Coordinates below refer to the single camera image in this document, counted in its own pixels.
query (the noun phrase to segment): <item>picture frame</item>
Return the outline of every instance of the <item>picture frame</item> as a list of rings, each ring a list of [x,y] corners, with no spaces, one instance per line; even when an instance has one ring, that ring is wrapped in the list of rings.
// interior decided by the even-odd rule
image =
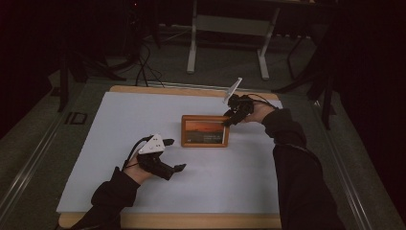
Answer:
[[[182,147],[225,148],[228,146],[230,128],[222,123],[226,116],[182,116]]]

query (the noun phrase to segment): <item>framed picture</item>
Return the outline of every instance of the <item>framed picture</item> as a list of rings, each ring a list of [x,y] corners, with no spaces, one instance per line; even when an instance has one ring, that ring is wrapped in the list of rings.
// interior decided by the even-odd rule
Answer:
[[[229,127],[225,116],[182,116],[182,147],[227,147]]]

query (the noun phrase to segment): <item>black jacket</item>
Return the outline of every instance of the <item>black jacket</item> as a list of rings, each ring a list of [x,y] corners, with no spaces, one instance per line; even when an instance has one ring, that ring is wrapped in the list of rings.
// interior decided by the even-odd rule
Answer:
[[[276,110],[262,124],[276,144],[282,229],[345,229],[323,179],[320,162],[305,149],[304,132],[300,124],[292,121],[290,111]],[[121,229],[120,212],[133,205],[139,187],[116,168],[111,180],[102,183],[93,194],[93,207],[72,229],[97,225],[99,229]]]

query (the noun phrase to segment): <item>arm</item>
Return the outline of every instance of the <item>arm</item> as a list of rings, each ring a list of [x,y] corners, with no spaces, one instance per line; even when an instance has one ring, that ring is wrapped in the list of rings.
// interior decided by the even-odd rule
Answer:
[[[123,172],[116,167],[110,181],[100,185],[92,197],[93,207],[76,223],[72,229],[121,229],[120,212],[131,207],[137,195],[137,189],[152,176],[137,164],[136,156],[128,163]]]
[[[275,167],[283,229],[345,229],[337,216],[336,203],[323,179],[318,158],[305,151],[300,124],[288,109],[256,104],[245,122],[259,122],[274,138]]]

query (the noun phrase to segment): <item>person's right arm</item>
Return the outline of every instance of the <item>person's right arm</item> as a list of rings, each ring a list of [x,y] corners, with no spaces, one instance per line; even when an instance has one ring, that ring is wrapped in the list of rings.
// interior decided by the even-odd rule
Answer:
[[[274,138],[282,229],[345,229],[323,179],[318,158],[305,152],[306,139],[290,110],[256,104],[245,122],[259,122]]]

